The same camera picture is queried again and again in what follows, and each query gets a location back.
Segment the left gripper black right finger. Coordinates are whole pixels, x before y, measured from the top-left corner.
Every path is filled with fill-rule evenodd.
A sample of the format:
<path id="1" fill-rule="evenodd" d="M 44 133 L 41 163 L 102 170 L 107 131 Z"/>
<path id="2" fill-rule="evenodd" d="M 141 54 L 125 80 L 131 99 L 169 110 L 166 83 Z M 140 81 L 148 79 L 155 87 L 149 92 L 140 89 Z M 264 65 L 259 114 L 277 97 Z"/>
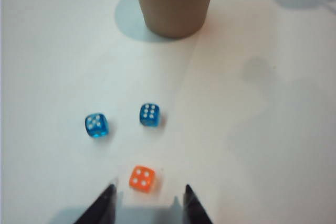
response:
<path id="1" fill-rule="evenodd" d="M 212 224 L 206 210 L 189 184 L 185 186 L 183 196 L 183 223 Z"/>

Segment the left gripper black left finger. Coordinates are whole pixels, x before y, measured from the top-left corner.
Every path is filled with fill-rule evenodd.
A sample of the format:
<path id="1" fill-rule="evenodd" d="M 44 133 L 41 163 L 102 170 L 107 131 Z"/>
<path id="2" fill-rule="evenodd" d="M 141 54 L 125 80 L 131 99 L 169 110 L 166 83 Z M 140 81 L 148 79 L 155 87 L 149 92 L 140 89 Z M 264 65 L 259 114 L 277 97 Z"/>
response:
<path id="1" fill-rule="evenodd" d="M 113 224 L 115 223 L 116 189 L 110 184 L 99 197 L 75 221 L 75 224 Z"/>

